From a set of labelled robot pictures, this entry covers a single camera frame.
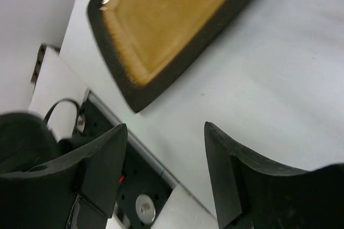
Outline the brown square plate black rim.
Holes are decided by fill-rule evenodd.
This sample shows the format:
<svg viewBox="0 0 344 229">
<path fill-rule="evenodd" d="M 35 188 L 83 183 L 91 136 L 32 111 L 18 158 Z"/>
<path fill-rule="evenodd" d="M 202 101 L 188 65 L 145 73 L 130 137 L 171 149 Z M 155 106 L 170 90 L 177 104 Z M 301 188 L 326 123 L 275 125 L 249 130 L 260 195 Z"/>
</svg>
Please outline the brown square plate black rim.
<svg viewBox="0 0 344 229">
<path fill-rule="evenodd" d="M 251 0 L 90 0 L 97 46 L 140 112 L 167 90 Z"/>
</svg>

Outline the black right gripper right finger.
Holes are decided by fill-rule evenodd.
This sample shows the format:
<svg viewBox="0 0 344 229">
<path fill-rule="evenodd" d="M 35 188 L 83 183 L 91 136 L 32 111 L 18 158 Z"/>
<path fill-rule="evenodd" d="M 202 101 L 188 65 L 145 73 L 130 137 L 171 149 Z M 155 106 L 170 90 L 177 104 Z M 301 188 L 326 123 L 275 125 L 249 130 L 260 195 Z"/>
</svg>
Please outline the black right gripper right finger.
<svg viewBox="0 0 344 229">
<path fill-rule="evenodd" d="M 314 228 L 308 171 L 253 151 L 211 122 L 204 138 L 219 228 Z"/>
</svg>

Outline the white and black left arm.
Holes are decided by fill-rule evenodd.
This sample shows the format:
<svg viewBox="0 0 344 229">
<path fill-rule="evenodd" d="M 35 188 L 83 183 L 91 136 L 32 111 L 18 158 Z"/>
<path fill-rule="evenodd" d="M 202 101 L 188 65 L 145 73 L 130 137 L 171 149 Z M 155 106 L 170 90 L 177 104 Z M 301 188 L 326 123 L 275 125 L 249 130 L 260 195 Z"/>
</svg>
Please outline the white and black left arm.
<svg viewBox="0 0 344 229">
<path fill-rule="evenodd" d="M 28 171 L 73 150 L 70 139 L 57 141 L 47 126 L 54 109 L 62 102 L 70 102 L 76 108 L 76 127 L 81 107 L 71 98 L 56 102 L 44 118 L 26 112 L 1 115 L 1 174 Z"/>
</svg>

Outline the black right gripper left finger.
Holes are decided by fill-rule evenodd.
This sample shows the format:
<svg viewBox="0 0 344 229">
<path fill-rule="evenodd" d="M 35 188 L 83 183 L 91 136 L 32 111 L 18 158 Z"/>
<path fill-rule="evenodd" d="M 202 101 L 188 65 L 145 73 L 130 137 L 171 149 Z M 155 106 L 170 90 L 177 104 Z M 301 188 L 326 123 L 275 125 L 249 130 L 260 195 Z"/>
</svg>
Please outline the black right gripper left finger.
<svg viewBox="0 0 344 229">
<path fill-rule="evenodd" d="M 1 218 L 110 218 L 120 184 L 127 127 L 113 127 L 65 153 L 1 171 Z"/>
</svg>

